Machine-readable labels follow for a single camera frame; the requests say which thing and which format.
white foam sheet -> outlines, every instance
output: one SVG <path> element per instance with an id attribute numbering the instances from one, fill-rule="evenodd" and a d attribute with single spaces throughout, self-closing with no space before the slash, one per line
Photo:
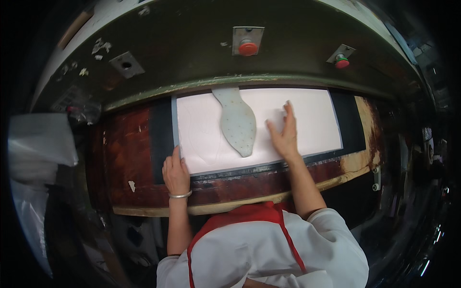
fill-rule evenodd
<path id="1" fill-rule="evenodd" d="M 222 107 L 212 93 L 177 99 L 177 124 L 181 156 L 192 175 L 259 166 L 282 160 L 272 146 L 266 119 L 281 131 L 283 105 L 293 104 L 301 155 L 343 148 L 336 114 L 327 90 L 260 88 L 240 90 L 242 99 L 256 116 L 253 154 L 243 158 L 229 145 L 220 128 Z"/>

woman's right hand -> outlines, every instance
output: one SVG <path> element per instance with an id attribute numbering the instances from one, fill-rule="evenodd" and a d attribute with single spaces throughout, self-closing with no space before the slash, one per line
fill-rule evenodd
<path id="1" fill-rule="evenodd" d="M 266 120 L 267 128 L 271 134 L 272 145 L 275 150 L 285 159 L 292 162 L 300 158 L 296 139 L 296 118 L 293 114 L 293 107 L 289 101 L 284 105 L 287 116 L 284 117 L 285 126 L 282 133 L 279 133 L 269 120 Z"/>

metal bracket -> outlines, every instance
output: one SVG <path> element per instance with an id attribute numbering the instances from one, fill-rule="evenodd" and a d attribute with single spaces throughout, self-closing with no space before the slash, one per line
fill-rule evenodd
<path id="1" fill-rule="evenodd" d="M 118 55 L 110 60 L 109 63 L 126 79 L 145 72 L 138 61 L 131 55 L 130 51 Z"/>
<path id="2" fill-rule="evenodd" d="M 258 51 L 255 55 L 258 54 L 259 48 L 261 47 L 262 34 L 264 33 L 264 27 L 260 26 L 234 26 L 232 34 L 232 55 L 240 55 L 238 48 L 240 43 L 249 39 L 252 43 L 258 46 Z"/>
<path id="3" fill-rule="evenodd" d="M 355 51 L 354 48 L 341 44 L 338 49 L 328 58 L 328 63 L 335 63 L 336 62 L 336 55 L 342 54 L 345 58 L 349 57 Z"/>
<path id="4" fill-rule="evenodd" d="M 381 190 L 381 166 L 376 166 L 373 168 L 374 180 L 375 183 L 372 186 L 373 191 Z"/>

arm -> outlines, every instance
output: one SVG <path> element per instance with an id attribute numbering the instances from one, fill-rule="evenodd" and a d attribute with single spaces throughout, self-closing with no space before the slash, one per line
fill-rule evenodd
<path id="1" fill-rule="evenodd" d="M 184 159 L 179 160 L 179 146 L 166 157 L 162 168 L 163 180 L 172 195 L 184 195 L 190 189 L 190 174 Z M 192 229 L 187 214 L 187 198 L 171 198 L 168 219 L 168 256 L 182 254 L 192 242 Z"/>
<path id="2" fill-rule="evenodd" d="M 287 116 L 284 117 L 285 126 L 282 133 L 279 133 L 270 121 L 267 121 L 267 127 L 271 133 L 275 150 L 288 164 L 296 213 L 306 220 L 314 211 L 326 208 L 326 204 L 317 186 L 315 186 L 304 160 L 298 153 L 296 119 L 293 114 L 293 107 L 287 101 L 284 108 Z"/>

hand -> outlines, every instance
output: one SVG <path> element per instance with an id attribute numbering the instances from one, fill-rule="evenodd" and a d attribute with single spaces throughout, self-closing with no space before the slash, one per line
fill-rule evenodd
<path id="1" fill-rule="evenodd" d="M 179 145 L 166 157 L 162 168 L 163 181 L 172 195 L 184 195 L 190 190 L 190 174 L 184 158 L 179 160 Z"/>
<path id="2" fill-rule="evenodd" d="M 271 121 L 266 120 L 266 124 L 271 133 L 272 145 L 275 150 L 285 161 L 290 162 L 300 157 L 296 142 L 296 118 L 293 115 L 293 107 L 289 101 L 284 105 L 284 108 L 287 112 L 287 116 L 284 117 L 285 126 L 282 133 L 277 131 L 274 123 Z"/>
<path id="3" fill-rule="evenodd" d="M 245 283 L 243 284 L 243 288 L 277 288 L 277 286 L 261 283 L 261 282 L 252 280 L 250 278 L 247 278 L 245 280 Z"/>

